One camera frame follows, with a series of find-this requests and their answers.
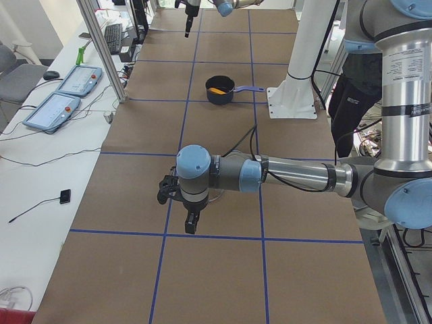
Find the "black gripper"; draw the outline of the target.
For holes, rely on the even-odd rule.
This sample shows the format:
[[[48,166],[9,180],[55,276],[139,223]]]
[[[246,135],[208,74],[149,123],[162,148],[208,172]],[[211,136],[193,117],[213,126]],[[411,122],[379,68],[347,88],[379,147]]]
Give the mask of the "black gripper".
[[[185,13],[187,15],[184,36],[189,37],[193,25],[193,16],[197,16],[200,9],[200,0],[185,0]]]
[[[209,190],[205,189],[199,193],[189,193],[181,189],[183,206],[189,211],[185,220],[184,228],[187,234],[195,234],[199,222],[200,213],[209,201]]]

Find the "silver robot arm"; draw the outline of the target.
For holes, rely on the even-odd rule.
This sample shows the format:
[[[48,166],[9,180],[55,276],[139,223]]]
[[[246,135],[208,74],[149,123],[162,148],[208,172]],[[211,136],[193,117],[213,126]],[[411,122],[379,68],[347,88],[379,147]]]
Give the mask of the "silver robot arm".
[[[210,155],[202,146],[185,146],[176,157],[173,197],[187,209],[187,233],[195,233],[210,189],[255,192],[265,182],[336,192],[409,229],[431,225],[431,2],[350,1],[346,50],[358,55],[376,50],[382,58],[380,157],[349,156],[362,118],[357,104],[329,112],[332,165],[235,152]]]
[[[215,6],[217,11],[222,17],[226,17],[230,15],[235,9],[242,9],[245,7],[249,7],[251,5],[260,5],[263,0],[213,0],[210,1],[212,5]],[[187,15],[186,19],[186,28],[185,28],[185,37],[188,38],[193,20],[198,16],[201,0],[176,0],[174,3],[175,8],[178,8],[180,4],[185,5],[185,14]]]

